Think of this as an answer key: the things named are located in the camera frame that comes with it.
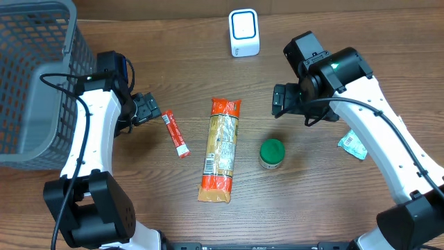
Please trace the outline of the white barcode scanner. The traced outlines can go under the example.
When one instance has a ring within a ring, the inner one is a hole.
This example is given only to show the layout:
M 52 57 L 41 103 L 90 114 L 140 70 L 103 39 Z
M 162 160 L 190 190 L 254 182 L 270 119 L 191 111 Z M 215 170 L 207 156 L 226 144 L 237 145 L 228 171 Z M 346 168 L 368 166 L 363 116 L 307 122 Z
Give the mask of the white barcode scanner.
M 233 10 L 228 16 L 228 23 L 232 56 L 256 56 L 260 50 L 256 11 L 252 8 Z

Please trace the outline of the orange long noodle package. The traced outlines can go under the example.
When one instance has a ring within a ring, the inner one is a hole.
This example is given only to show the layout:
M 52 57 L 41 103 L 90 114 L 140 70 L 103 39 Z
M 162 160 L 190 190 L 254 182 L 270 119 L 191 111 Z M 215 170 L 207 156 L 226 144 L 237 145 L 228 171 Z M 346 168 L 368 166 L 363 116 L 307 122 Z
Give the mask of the orange long noodle package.
M 212 99 L 209 133 L 198 200 L 231 200 L 241 101 Z

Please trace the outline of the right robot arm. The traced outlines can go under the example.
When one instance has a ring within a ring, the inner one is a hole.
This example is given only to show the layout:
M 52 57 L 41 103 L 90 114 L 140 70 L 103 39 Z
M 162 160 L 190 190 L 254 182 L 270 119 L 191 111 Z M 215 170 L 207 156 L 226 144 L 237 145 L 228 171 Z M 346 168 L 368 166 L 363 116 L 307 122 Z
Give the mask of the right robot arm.
M 350 249 L 419 249 L 443 234 L 443 168 L 415 141 L 383 95 L 373 70 L 348 47 L 325 50 L 312 32 L 293 38 L 284 55 L 297 83 L 273 90 L 274 117 L 302 115 L 305 125 L 343 120 L 361 140 L 388 185 L 394 206 Z

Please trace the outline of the grey plastic mesh basket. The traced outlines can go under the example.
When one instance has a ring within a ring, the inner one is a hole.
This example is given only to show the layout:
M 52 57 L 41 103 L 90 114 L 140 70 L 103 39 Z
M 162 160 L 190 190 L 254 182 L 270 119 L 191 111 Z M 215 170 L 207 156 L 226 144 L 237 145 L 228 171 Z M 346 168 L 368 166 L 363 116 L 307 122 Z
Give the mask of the grey plastic mesh basket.
M 76 101 L 41 82 L 73 91 L 96 71 L 70 0 L 1 2 L 1 166 L 62 169 L 76 125 Z

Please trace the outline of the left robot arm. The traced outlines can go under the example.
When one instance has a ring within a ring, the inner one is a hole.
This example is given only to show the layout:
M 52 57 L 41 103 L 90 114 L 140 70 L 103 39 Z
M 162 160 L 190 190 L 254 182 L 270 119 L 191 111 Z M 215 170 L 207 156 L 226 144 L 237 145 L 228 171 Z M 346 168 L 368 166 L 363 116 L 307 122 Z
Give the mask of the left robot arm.
M 77 120 L 60 178 L 44 185 L 44 201 L 55 220 L 51 248 L 59 235 L 71 248 L 171 249 L 166 236 L 138 222 L 132 201 L 112 175 L 114 138 L 161 111 L 152 94 L 133 93 L 135 70 L 116 51 L 99 53 L 96 72 L 74 76 L 64 90 L 77 104 Z

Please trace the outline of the red snack stick packet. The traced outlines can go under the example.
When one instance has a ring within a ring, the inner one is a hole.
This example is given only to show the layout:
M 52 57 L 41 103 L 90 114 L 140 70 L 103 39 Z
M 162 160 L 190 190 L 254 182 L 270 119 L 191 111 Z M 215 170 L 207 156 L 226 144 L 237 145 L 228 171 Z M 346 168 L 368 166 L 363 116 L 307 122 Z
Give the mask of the red snack stick packet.
M 166 110 L 164 113 L 162 113 L 162 119 L 166 124 L 166 127 L 174 143 L 178 156 L 180 158 L 185 158 L 187 156 L 190 156 L 191 152 L 188 149 L 187 145 L 185 144 L 182 133 L 178 128 L 175 117 L 173 116 L 172 110 Z

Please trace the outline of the green lid white jar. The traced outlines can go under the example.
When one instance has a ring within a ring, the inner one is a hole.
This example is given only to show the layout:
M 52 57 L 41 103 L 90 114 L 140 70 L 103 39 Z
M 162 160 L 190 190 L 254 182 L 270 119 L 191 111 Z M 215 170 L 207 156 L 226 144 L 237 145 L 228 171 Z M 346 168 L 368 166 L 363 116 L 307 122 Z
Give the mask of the green lid white jar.
M 259 150 L 259 163 L 265 169 L 278 168 L 285 157 L 284 144 L 277 139 L 266 140 Z

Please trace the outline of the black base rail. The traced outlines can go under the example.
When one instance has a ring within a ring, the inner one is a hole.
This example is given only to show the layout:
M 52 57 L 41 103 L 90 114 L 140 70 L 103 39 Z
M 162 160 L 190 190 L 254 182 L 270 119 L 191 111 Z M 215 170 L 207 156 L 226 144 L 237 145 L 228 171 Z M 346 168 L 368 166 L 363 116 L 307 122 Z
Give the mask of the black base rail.
M 319 242 L 316 244 L 201 244 L 199 242 L 173 242 L 173 250 L 346 250 L 349 242 Z

